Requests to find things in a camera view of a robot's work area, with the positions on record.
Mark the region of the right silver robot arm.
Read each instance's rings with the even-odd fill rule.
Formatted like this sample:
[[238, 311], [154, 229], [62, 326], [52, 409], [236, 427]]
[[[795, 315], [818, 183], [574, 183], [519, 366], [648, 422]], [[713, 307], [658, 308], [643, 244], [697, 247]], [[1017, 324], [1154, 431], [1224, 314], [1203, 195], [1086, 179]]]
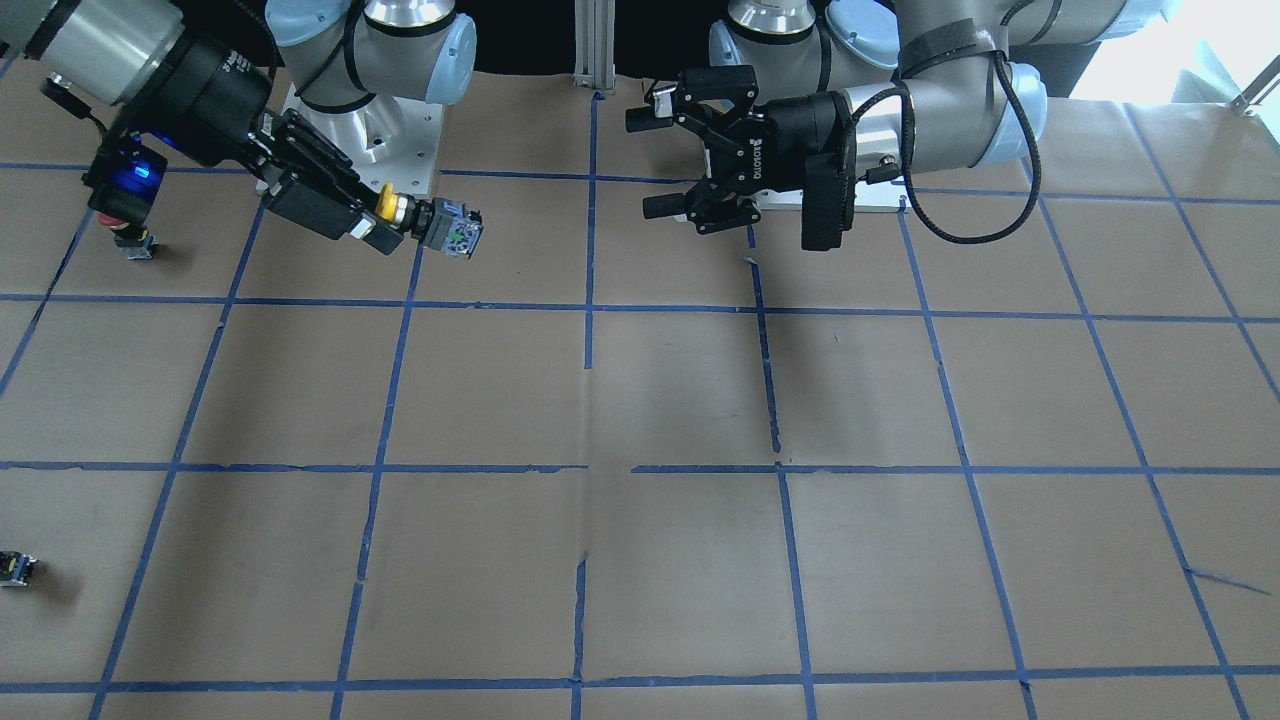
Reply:
[[148, 135], [201, 167], [243, 167], [269, 211], [316, 234], [470, 256], [481, 215], [430, 183], [442, 110], [472, 77], [474, 20], [452, 1], [269, 1], [259, 22], [291, 74], [280, 109], [271, 70], [169, 1], [5, 1], [3, 42], [51, 70], [42, 92], [72, 115], [92, 118], [74, 87], [116, 108], [82, 181], [131, 259], [154, 254], [166, 170]]

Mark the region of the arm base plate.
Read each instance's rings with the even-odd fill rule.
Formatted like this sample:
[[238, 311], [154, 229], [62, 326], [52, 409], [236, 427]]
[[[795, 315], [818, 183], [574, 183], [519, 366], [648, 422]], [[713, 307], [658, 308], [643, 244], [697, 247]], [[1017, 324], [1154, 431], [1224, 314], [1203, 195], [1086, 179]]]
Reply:
[[832, 152], [800, 161], [751, 163], [736, 176], [758, 187], [751, 199], [763, 211], [892, 213], [910, 208], [906, 190], [896, 179], [878, 184], [860, 182]]
[[268, 146], [283, 149], [283, 115], [292, 110], [314, 133], [344, 155], [372, 191], [390, 184], [398, 193], [429, 200], [445, 108], [420, 99], [360, 92], [347, 79], [320, 79], [305, 92], [291, 85], [273, 117], [252, 131]]

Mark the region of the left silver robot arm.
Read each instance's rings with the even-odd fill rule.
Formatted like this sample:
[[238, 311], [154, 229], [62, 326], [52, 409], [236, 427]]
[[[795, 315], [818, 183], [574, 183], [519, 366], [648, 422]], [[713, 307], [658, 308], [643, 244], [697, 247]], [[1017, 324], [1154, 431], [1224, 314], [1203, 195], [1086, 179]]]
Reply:
[[631, 132], [677, 126], [707, 159], [648, 219], [703, 234], [760, 220], [768, 191], [801, 195], [806, 251], [837, 249], [859, 184], [1041, 159], [1048, 92], [1014, 47], [1098, 44], [1142, 29], [1157, 1], [731, 1], [709, 67], [627, 111]]

